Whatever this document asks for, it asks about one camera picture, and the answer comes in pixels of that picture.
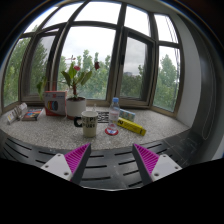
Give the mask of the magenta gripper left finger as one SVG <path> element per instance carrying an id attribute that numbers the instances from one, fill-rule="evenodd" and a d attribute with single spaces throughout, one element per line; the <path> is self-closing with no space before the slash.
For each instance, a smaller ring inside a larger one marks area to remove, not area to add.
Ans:
<path id="1" fill-rule="evenodd" d="M 65 155 L 56 154 L 42 166 L 42 169 L 79 185 L 90 153 L 91 144 L 87 143 Z"/>

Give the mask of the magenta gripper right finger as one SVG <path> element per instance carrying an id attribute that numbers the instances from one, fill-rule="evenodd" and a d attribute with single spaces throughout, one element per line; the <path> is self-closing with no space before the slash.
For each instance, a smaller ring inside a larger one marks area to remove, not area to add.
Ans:
<path id="1" fill-rule="evenodd" d="M 144 185 L 181 170 L 181 167 L 167 154 L 158 155 L 138 144 L 132 146 L 132 153 Z"/>

